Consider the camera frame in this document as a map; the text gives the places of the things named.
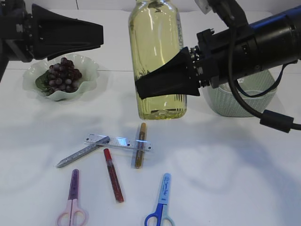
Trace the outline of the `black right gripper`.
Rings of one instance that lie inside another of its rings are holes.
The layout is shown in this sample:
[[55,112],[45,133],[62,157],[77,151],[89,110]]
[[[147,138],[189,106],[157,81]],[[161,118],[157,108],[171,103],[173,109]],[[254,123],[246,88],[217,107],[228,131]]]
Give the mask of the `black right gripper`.
[[[197,34],[195,47],[198,59],[195,67],[201,85],[217,88],[228,81],[228,58],[231,31],[214,33],[207,29]],[[256,73],[256,43],[251,28],[237,29],[233,50],[233,77],[242,78]],[[199,96],[200,83],[187,47],[162,67],[135,81],[136,91],[141,99],[164,95]]]

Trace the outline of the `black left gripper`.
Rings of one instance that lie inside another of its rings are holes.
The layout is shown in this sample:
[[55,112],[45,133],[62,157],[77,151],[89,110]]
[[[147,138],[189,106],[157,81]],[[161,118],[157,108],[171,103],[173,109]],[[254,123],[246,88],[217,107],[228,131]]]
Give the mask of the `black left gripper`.
[[51,12],[23,0],[0,2],[0,61],[54,59],[104,44],[103,26]]

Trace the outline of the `right black blue robot arm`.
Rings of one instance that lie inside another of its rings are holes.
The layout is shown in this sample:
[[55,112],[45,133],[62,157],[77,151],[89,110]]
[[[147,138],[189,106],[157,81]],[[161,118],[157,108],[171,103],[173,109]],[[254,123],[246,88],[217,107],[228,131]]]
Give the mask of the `right black blue robot arm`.
[[[234,0],[199,0],[200,9],[215,12],[228,28],[237,31],[232,75],[239,79],[301,57],[301,8],[248,23]],[[199,88],[217,88],[228,81],[230,30],[197,34],[194,48],[183,48],[169,62],[135,81],[140,98],[171,94],[199,95]]]

